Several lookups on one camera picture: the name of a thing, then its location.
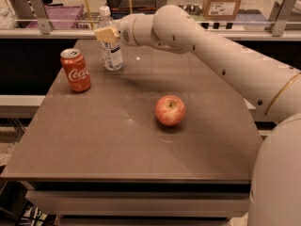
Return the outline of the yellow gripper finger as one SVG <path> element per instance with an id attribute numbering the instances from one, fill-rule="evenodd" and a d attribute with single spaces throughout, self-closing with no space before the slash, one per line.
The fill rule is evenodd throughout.
<path id="1" fill-rule="evenodd" d="M 100 27 L 94 30 L 96 40 L 115 43 L 119 40 L 119 32 L 114 26 Z"/>

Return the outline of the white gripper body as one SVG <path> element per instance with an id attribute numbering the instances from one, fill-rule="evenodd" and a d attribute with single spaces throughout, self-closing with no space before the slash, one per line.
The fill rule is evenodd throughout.
<path id="1" fill-rule="evenodd" d="M 143 35 L 143 19 L 145 15 L 130 14 L 116 20 L 120 40 L 128 46 L 141 46 Z"/>

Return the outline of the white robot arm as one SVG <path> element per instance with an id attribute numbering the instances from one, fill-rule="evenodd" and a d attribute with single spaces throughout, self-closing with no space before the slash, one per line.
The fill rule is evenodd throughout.
<path id="1" fill-rule="evenodd" d="M 247 225 L 301 226 L 299 70 L 202 28 L 172 5 L 150 15 L 127 15 L 94 33 L 100 41 L 190 52 L 273 121 L 277 126 L 255 162 Z"/>

